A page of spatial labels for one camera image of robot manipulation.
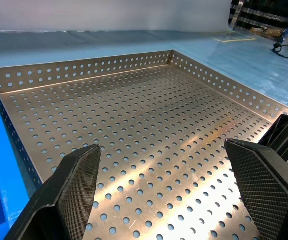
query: blue frame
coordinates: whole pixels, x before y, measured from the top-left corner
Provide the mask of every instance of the blue frame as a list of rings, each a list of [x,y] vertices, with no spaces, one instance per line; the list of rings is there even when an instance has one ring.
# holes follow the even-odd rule
[[[29,196],[0,115],[0,239],[29,201]]]

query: perforated metal tray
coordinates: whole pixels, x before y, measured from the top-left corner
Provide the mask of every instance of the perforated metal tray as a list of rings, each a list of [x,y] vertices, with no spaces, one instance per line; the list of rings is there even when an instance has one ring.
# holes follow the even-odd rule
[[[37,187],[101,144],[85,239],[260,239],[224,140],[288,107],[178,52],[0,68],[0,111]]]

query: white wall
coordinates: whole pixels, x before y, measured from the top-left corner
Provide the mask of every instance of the white wall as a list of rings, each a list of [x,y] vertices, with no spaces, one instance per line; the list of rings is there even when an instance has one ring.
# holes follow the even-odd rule
[[[0,31],[223,32],[232,0],[0,0]]]

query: black cable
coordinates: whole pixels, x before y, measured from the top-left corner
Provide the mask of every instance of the black cable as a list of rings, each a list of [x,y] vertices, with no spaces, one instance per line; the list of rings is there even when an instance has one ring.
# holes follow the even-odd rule
[[[282,58],[285,58],[285,59],[288,59],[288,56],[284,56],[282,54],[280,54],[279,52],[282,51],[282,47],[288,47],[288,45],[281,45],[280,43],[275,43],[273,45],[273,49],[272,49],[272,52],[275,53],[276,55],[282,57]]]

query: textured gripper pad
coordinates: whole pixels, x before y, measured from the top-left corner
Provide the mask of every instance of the textured gripper pad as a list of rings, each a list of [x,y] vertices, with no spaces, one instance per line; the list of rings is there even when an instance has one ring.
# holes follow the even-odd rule
[[[225,147],[242,200],[261,239],[278,239],[288,215],[288,190],[256,152],[229,140]]]
[[[94,202],[100,158],[99,146],[83,154],[58,200],[58,211],[72,240],[84,236]]]

